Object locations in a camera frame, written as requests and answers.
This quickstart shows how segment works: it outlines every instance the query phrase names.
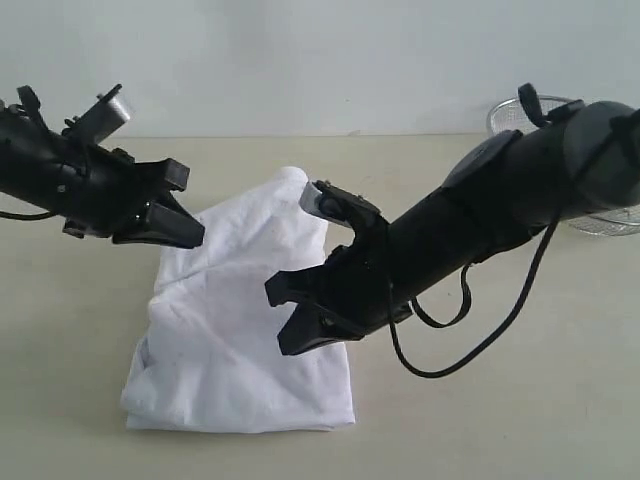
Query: white wall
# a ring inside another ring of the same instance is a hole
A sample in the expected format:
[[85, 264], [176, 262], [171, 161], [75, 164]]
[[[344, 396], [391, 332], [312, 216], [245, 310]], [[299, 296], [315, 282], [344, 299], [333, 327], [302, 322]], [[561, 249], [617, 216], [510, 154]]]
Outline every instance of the white wall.
[[640, 106], [631, 0], [3, 4], [0, 97], [31, 84], [56, 127], [116, 82], [127, 136], [480, 131], [525, 81]]

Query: table surface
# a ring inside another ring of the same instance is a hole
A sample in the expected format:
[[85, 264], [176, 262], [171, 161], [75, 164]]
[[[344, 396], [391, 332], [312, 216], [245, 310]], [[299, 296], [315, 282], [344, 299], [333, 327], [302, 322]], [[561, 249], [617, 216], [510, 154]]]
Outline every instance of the table surface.
[[[192, 211], [297, 165], [393, 219], [481, 137], [127, 139], [140, 160], [192, 169]], [[7, 199], [2, 198], [2, 207]], [[388, 331], [349, 345], [358, 422], [332, 433], [128, 432], [118, 400], [143, 334], [159, 249], [60, 233], [61, 219], [2, 223], [0, 477], [6, 479], [602, 479], [640, 471], [638, 237], [561, 227], [513, 327], [457, 374], [422, 380]], [[332, 226], [331, 248], [349, 233]], [[510, 310], [537, 240], [469, 274], [472, 315], [451, 331], [404, 322], [415, 364], [448, 365]], [[458, 280], [421, 296], [443, 319]]]

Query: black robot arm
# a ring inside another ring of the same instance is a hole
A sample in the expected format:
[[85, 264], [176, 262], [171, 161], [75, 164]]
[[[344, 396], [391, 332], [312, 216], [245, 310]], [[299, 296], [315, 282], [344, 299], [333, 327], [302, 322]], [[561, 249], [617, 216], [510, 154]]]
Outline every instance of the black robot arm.
[[[546, 248], [561, 219], [640, 203], [638, 113], [614, 102], [575, 101], [544, 116], [533, 87], [519, 93], [540, 128], [483, 142], [442, 186], [392, 223], [329, 182], [307, 185], [302, 208], [353, 228], [355, 238], [323, 265], [267, 281], [272, 306], [298, 303], [278, 336], [283, 354], [360, 340], [409, 317], [418, 294], [461, 267], [516, 248], [551, 226]], [[392, 334], [395, 341], [395, 328]]]
[[98, 145], [130, 118], [120, 88], [99, 95], [82, 117], [66, 121], [61, 134], [47, 127], [30, 87], [18, 89], [19, 105], [5, 108], [0, 101], [0, 191], [49, 212], [0, 217], [61, 215], [63, 231], [79, 238], [197, 247], [204, 227], [170, 193], [185, 190], [189, 169], [171, 158], [135, 163], [122, 149]]

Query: metal strainer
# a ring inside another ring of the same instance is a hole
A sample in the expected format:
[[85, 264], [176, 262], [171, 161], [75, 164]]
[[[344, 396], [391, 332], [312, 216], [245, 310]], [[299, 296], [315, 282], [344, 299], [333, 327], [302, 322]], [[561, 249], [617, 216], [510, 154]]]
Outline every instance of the metal strainer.
[[[563, 97], [540, 95], [539, 98], [544, 114], [560, 105], [571, 102], [571, 99]], [[499, 103], [487, 115], [487, 130], [491, 135], [504, 130], [520, 130], [522, 133], [531, 133], [536, 129], [537, 127], [527, 118], [520, 100], [517, 98]], [[575, 218], [565, 223], [594, 235], [613, 236], [640, 233], [640, 206]]]

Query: towel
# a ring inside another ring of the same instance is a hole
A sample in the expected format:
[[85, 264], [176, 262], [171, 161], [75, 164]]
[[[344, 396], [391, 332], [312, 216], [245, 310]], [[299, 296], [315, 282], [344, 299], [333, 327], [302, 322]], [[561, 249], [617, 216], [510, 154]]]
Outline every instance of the towel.
[[343, 344], [295, 356], [277, 334], [295, 305], [271, 308], [264, 282], [324, 261], [327, 223], [298, 205], [293, 167], [198, 215], [202, 247], [163, 249], [121, 406], [132, 429], [258, 433], [354, 423]]

